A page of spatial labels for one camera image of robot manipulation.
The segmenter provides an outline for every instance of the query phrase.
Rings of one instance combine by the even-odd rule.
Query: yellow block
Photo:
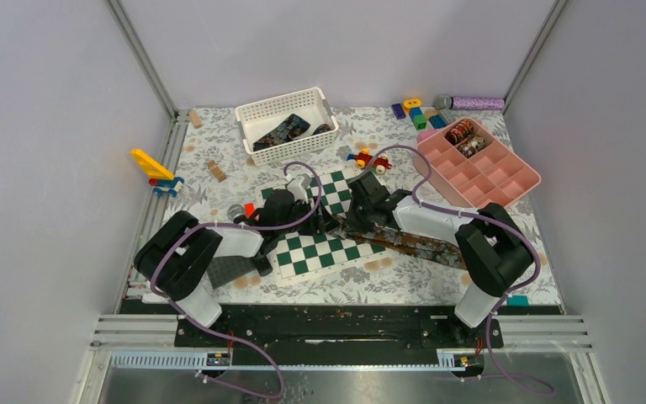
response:
[[[406,114],[410,113],[410,109],[421,107],[422,101],[419,98],[408,98],[402,103],[402,109]]]
[[[132,158],[135,159],[135,162],[140,165],[142,171],[147,174],[150,178],[154,179],[174,179],[174,174],[170,173],[169,170],[164,168],[159,162],[156,162],[154,158],[147,156],[147,153],[140,149],[132,149],[130,152]]]

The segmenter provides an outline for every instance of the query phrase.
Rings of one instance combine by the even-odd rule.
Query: red toy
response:
[[[347,159],[355,160],[355,163],[357,164],[358,168],[364,168],[365,166],[368,165],[368,163],[370,163],[370,160],[373,159],[373,156],[370,155],[369,149],[362,149],[355,156],[353,156],[352,154],[349,155]],[[373,163],[373,167],[375,167],[376,173],[384,174],[385,171],[390,170],[392,168],[392,164],[389,163],[388,157],[383,154],[382,156],[375,159],[375,162]]]

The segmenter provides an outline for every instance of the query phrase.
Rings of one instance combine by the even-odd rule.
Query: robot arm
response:
[[[287,188],[274,191],[266,204],[256,210],[246,223],[250,226],[279,226],[291,223],[308,214],[311,209],[305,190],[310,178],[298,176]],[[184,210],[170,218],[162,228],[135,255],[135,267],[148,279],[152,278],[167,251],[199,221]],[[212,259],[223,257],[248,258],[264,276],[271,272],[266,255],[277,245],[278,238],[287,232],[315,235],[336,226],[327,211],[319,207],[307,221],[286,229],[253,231],[242,227],[215,226],[193,234],[164,264],[156,287],[177,302],[188,316],[206,327],[221,314],[221,307],[202,285],[202,278]]]
[[[246,223],[270,227],[303,217],[311,209],[305,192],[309,183],[305,178],[295,178],[286,190],[274,191],[266,204],[256,210]],[[385,226],[393,231],[443,240],[459,247],[472,279],[454,310],[456,320],[465,327],[476,328],[532,263],[531,253],[508,232],[479,219],[444,215],[420,207],[412,200],[409,191],[398,189],[391,194],[371,172],[361,174],[348,185],[352,200],[344,232],[368,232],[374,226]],[[504,208],[497,204],[489,204],[477,212],[518,229]],[[197,219],[188,212],[176,213],[137,253],[135,267],[150,279],[167,250],[197,224]],[[304,235],[322,234],[338,226],[327,210],[319,206],[318,211],[301,225],[277,231],[225,227],[203,229],[188,239],[182,251],[172,255],[161,272],[157,287],[190,316],[206,326],[211,325],[221,313],[221,308],[201,285],[201,279],[213,258],[250,258],[259,273],[265,275],[271,271],[266,256],[276,247],[281,235],[292,231]]]
[[[466,327],[476,328],[533,262],[521,240],[507,231],[479,219],[444,215],[419,206],[411,192],[403,189],[390,194],[371,172],[359,175],[348,185],[352,201],[346,226],[352,231],[364,233],[374,226],[384,226],[459,247],[472,284],[455,307],[454,314]],[[481,210],[455,210],[478,213],[519,230],[498,204],[488,204]]]

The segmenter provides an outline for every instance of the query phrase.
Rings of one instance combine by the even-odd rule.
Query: toy car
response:
[[[176,197],[177,193],[184,188],[184,178],[175,177],[174,179],[156,179],[150,178],[150,185],[155,187],[152,189],[152,193],[160,196],[167,192],[170,196]]]
[[[369,149],[362,149],[358,154],[353,156],[352,154],[349,154],[347,156],[347,160],[355,160],[355,163],[358,168],[364,168],[365,166],[370,163],[370,160],[373,159],[373,156],[370,155],[370,150]],[[373,163],[373,167],[375,168],[375,172],[378,174],[385,174],[385,171],[390,170],[392,168],[392,164],[389,163],[387,155],[382,155],[378,158],[375,159],[375,162]]]

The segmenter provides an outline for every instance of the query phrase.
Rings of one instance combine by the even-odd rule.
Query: purple glitter tube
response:
[[[434,99],[434,107],[436,109],[502,110],[504,108],[504,99],[438,95]]]

